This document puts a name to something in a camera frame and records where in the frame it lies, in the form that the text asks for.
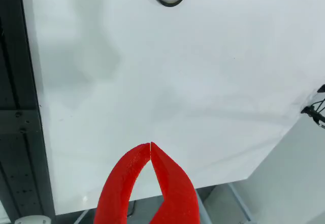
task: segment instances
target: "white tabletop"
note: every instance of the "white tabletop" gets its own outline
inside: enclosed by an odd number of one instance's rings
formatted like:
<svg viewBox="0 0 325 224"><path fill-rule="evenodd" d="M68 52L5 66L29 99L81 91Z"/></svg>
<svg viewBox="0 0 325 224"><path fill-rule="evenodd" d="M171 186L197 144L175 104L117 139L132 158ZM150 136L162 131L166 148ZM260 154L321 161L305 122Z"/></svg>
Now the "white tabletop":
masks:
<svg viewBox="0 0 325 224"><path fill-rule="evenodd" d="M151 141L195 187L247 178L324 82L324 1L24 0L56 214Z"/></svg>

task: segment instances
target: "white surface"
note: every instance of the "white surface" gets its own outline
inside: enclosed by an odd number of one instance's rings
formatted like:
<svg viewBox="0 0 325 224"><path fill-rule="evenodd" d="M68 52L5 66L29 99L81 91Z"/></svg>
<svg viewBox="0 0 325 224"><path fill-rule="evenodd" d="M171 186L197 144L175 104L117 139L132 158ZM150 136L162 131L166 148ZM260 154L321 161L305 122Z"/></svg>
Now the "white surface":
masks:
<svg viewBox="0 0 325 224"><path fill-rule="evenodd" d="M154 141L195 187L245 179L319 88L324 0L24 0L57 214ZM131 199L159 195L152 166Z"/></svg>
<svg viewBox="0 0 325 224"><path fill-rule="evenodd" d="M303 117L235 186L261 224L324 224L325 130Z"/></svg>
<svg viewBox="0 0 325 224"><path fill-rule="evenodd" d="M0 224L6 224L6 223L10 223L10 220L9 220L7 213L0 201Z"/></svg>
<svg viewBox="0 0 325 224"><path fill-rule="evenodd" d="M30 215L19 218L15 224L51 224L51 219L43 215Z"/></svg>

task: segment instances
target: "gray floor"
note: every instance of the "gray floor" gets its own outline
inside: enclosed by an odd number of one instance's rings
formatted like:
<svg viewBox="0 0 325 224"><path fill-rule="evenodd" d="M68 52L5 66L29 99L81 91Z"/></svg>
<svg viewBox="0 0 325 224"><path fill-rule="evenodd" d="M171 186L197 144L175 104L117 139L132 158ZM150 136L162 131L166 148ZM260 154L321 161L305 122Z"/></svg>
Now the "gray floor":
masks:
<svg viewBox="0 0 325 224"><path fill-rule="evenodd" d="M197 189L202 201L204 201L209 196L214 187L215 186L210 186ZM133 214L127 218L127 224L149 223L163 201L164 199L162 196L137 200L134 206ZM132 213L133 204L134 203L130 203L129 205L129 215Z"/></svg>

